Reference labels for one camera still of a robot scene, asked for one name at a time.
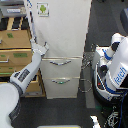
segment robot logo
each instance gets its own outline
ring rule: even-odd
[[[125,78],[126,69],[124,67],[120,67],[120,71],[117,74],[117,76],[114,78],[115,82],[120,85],[123,81],[123,78]]]

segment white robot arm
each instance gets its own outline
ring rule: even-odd
[[[36,43],[33,45],[32,62],[21,71],[13,73],[8,83],[0,85],[0,128],[12,128],[11,121],[19,113],[20,96],[25,93],[39,69],[42,56],[49,49],[47,43],[44,47]]]

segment drawer handle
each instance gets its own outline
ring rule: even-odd
[[[9,59],[5,60],[5,61],[0,61],[0,63],[8,63]]]
[[[57,81],[57,80],[52,80],[52,82],[55,82],[55,83],[57,83],[57,84],[65,84],[65,83],[67,83],[67,82],[69,82],[70,80],[65,80],[65,81]]]
[[[50,61],[50,63],[55,64],[55,65],[59,65],[59,66],[68,64],[70,62],[71,62],[71,60],[67,60],[66,62],[63,62],[63,63],[57,63],[57,62]]]

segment white cabinet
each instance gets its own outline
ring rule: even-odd
[[[47,98],[77,96],[91,1],[30,0],[37,42],[42,46],[47,42],[50,47],[40,66]],[[29,17],[27,0],[24,2]],[[38,2],[48,3],[48,17],[39,16]],[[61,78],[68,78],[70,81],[62,81],[63,84],[50,81]]]

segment wooden cabinet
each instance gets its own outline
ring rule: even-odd
[[[0,83],[8,82],[12,73],[22,70],[31,63],[31,34],[29,29],[21,30],[22,20],[21,17],[19,28],[12,30],[14,18],[9,18],[7,30],[0,31]],[[23,96],[45,96],[40,70],[35,79],[30,82]]]

